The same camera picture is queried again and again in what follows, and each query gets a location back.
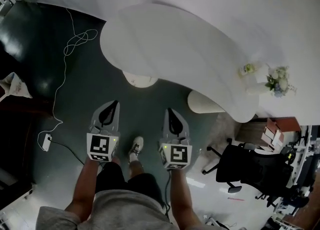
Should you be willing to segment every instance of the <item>bottle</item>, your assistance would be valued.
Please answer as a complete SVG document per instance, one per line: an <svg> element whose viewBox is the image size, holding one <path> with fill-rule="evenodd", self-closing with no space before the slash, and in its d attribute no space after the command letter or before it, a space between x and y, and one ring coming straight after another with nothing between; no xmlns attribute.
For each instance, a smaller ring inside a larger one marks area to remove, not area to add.
<svg viewBox="0 0 320 230"><path fill-rule="evenodd" d="M262 67L261 61L255 61L255 62L246 64L239 68L239 75L244 76L244 75L247 75L248 73L256 72L261 67Z"/></svg>

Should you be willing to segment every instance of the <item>white cable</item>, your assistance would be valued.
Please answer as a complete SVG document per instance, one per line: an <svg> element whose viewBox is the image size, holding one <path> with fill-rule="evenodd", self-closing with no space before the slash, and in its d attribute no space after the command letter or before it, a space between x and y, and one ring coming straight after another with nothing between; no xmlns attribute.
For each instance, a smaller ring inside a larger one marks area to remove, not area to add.
<svg viewBox="0 0 320 230"><path fill-rule="evenodd" d="M84 44L86 43L87 41L90 41L90 40L94 40L97 35L98 35L98 31L95 30L95 29L90 29L90 30L86 30L85 32L82 32L78 35L76 35L76 32L75 32L75 26L74 26L74 20L72 18L72 15L71 13L69 12L69 10L66 8L67 12L70 14L70 17L71 17L71 21L72 21L72 29L73 29L73 37L71 39L68 40L68 42L66 43L66 47L64 48L63 50L63 54L64 54L64 58L63 58L63 62L64 62L64 78L63 78L63 82L62 84L56 89L55 91L55 94L54 94L54 102L53 102L53 108L52 108L52 115L53 117L55 118L55 120L57 120L59 123L52 129L52 130L44 130L44 131L41 131L39 132L38 134L38 137L36 139L37 143L38 143L38 146L42 149L42 151L45 151L42 146L39 144L39 136L41 133L50 133L50 132L53 132L60 124L63 123L62 120L59 120L58 118L56 118L55 116L55 104L56 104L56 97L57 97L57 92L58 90L64 85L64 83L66 82L66 69L67 69L67 64L66 64L66 56L69 56L72 54L72 52L74 51L74 49L76 48L76 46L80 46L81 44ZM95 31L96 34L93 38L89 39L89 35L88 35L88 32L89 31ZM75 44L69 44L69 42L71 40L73 40L74 38L78 38L78 40L76 41Z"/></svg>

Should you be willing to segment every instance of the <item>vase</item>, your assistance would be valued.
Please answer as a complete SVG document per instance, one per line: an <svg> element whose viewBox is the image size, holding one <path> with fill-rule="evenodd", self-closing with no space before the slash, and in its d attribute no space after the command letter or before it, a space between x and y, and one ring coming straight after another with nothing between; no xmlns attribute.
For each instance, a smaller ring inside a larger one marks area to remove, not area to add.
<svg viewBox="0 0 320 230"><path fill-rule="evenodd" d="M207 96L192 90L187 99L189 108L195 113L217 113L224 112L218 104Z"/></svg>
<svg viewBox="0 0 320 230"><path fill-rule="evenodd" d="M260 95L270 91L270 88L266 87L267 82L256 83L252 86L249 86L245 91L250 95Z"/></svg>

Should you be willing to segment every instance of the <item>power adapter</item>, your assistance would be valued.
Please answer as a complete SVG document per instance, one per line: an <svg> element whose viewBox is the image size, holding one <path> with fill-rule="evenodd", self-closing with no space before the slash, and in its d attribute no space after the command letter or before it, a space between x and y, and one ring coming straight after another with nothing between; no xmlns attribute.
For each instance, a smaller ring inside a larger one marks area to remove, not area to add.
<svg viewBox="0 0 320 230"><path fill-rule="evenodd" d="M45 134L42 148L44 151L48 152L51 144L52 136L50 134Z"/></svg>

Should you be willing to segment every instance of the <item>desk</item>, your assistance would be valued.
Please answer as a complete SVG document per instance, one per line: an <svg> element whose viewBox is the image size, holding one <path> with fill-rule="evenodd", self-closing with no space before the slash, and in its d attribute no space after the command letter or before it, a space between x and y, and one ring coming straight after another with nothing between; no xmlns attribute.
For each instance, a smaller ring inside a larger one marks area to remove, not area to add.
<svg viewBox="0 0 320 230"><path fill-rule="evenodd" d="M115 67L196 90L235 121L251 120L258 109L259 96L246 93L255 76L238 75L246 56L224 33L186 11L155 4L122 9L107 20L100 46Z"/></svg>
<svg viewBox="0 0 320 230"><path fill-rule="evenodd" d="M309 136L308 136L308 141L306 144L303 144L303 146L299 146L295 148L297 148L297 150L299 148L302 148L303 150L303 154L302 154L302 158L301 158L301 161L300 161L300 164L298 165L298 168L297 168L297 171L296 171L296 176L295 176L295 180L294 180L294 183L293 184L297 184L298 182L298 179L300 177L300 174L301 174L301 171L302 171L302 168L303 168L303 165L304 165L304 162L306 160L306 157L309 156L309 147L311 145L311 142L310 142L310 138L311 138L311 131L312 131L312 126L310 125L309 126Z"/></svg>

